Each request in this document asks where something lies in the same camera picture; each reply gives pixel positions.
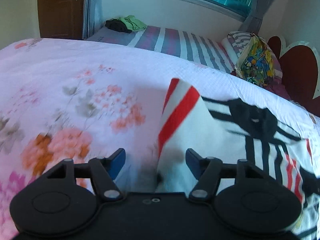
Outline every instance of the mattress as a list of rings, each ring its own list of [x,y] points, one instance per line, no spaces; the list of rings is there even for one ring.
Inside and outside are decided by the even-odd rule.
[[[308,138],[320,176],[320,135],[309,113],[226,72],[117,44],[31,39],[0,50],[0,239],[16,233],[12,197],[64,158],[127,152],[129,188],[152,191],[164,99],[174,77],[207,98],[267,107]],[[84,187],[86,181],[78,181]]]
[[[146,30],[120,33],[106,27],[87,39],[153,50],[230,73],[234,64],[220,43],[168,28],[148,26]]]

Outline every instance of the black cloth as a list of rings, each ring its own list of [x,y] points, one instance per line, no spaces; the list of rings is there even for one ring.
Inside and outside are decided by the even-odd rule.
[[[106,21],[105,25],[108,29],[120,32],[120,33],[131,33],[132,30],[129,30],[127,26],[120,20],[112,19]]]

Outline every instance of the bed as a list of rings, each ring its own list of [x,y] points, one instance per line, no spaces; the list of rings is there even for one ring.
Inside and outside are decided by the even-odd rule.
[[[284,80],[293,64],[285,55],[279,57]],[[308,138],[313,172],[320,176],[320,119],[221,69],[94,41],[29,39],[0,50],[0,239],[17,233],[9,213],[13,196],[65,158],[83,163],[124,148],[125,189],[152,191],[154,177],[149,175],[156,169],[164,99],[174,77],[207,98],[241,98],[269,108]],[[295,90],[288,92],[304,105]],[[306,104],[317,110],[312,100]],[[87,181],[77,182],[92,190]]]

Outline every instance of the white pillow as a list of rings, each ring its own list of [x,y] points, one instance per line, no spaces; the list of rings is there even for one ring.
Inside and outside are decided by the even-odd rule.
[[[237,61],[238,61],[238,57],[237,54],[235,53],[232,45],[230,44],[228,38],[224,38],[221,41],[222,46],[224,47],[224,49],[226,50],[229,58],[231,59],[231,62],[233,63],[233,65],[236,65]]]

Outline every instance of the red headboard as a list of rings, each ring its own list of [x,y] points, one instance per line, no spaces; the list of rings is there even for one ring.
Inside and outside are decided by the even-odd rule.
[[[286,47],[283,37],[274,36],[268,45],[281,65],[282,84],[289,96],[310,113],[320,116],[320,57],[308,42]]]

